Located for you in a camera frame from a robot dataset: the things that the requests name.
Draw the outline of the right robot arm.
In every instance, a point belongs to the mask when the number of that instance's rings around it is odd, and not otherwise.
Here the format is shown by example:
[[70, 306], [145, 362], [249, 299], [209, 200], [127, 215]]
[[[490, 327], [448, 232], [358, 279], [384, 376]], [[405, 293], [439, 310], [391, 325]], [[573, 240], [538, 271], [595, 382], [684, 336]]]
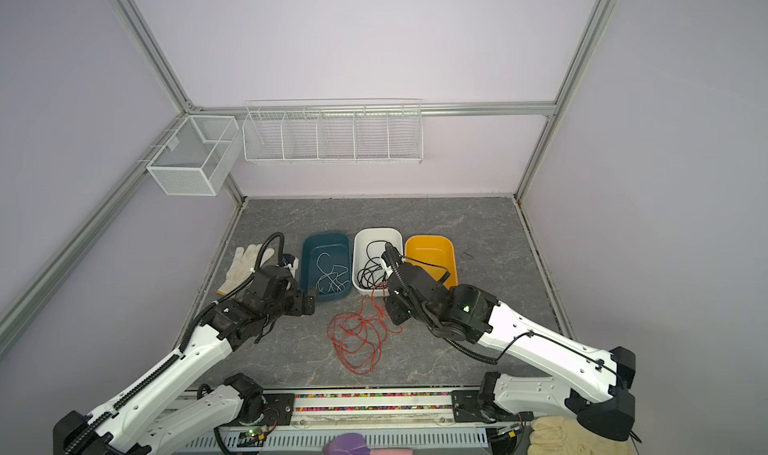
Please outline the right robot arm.
[[483, 419], [559, 415], [572, 417], [609, 440], [632, 437], [633, 351], [579, 343], [531, 321], [474, 285], [448, 288], [418, 265], [392, 261], [382, 267], [387, 275], [385, 307], [394, 324], [417, 320], [431, 335], [474, 360], [496, 365], [511, 356], [542, 371], [542, 377], [528, 381], [486, 373], [476, 398]]

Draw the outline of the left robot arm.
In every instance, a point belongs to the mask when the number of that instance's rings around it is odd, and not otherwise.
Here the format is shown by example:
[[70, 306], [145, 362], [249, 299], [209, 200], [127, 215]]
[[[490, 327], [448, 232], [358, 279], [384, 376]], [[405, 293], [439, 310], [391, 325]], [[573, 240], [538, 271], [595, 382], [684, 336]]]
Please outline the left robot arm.
[[267, 401], [262, 387], [238, 373], [210, 393], [172, 413], [167, 407], [210, 368], [244, 343], [260, 342], [281, 316], [311, 315], [313, 293], [300, 288], [296, 257], [285, 253], [285, 236], [276, 261], [262, 263], [259, 249], [243, 282], [202, 309], [180, 342], [138, 380], [86, 414], [72, 411], [53, 428], [56, 454], [172, 454], [198, 436], [230, 422], [260, 424]]

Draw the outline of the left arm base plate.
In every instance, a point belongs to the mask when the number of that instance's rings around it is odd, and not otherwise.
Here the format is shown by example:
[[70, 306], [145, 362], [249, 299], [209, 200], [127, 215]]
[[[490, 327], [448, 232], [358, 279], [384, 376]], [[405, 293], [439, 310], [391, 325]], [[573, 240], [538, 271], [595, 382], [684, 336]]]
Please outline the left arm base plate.
[[253, 426], [287, 426], [291, 423], [296, 397], [293, 393], [266, 393], [243, 406], [241, 423]]

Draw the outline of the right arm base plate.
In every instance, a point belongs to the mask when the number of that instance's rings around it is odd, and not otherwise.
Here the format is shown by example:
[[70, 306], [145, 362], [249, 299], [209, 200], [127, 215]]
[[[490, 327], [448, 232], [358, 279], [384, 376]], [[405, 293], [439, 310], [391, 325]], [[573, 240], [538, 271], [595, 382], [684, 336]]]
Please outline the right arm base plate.
[[453, 419], [458, 423], [497, 423], [515, 418], [495, 403], [492, 392], [453, 390], [450, 392]]

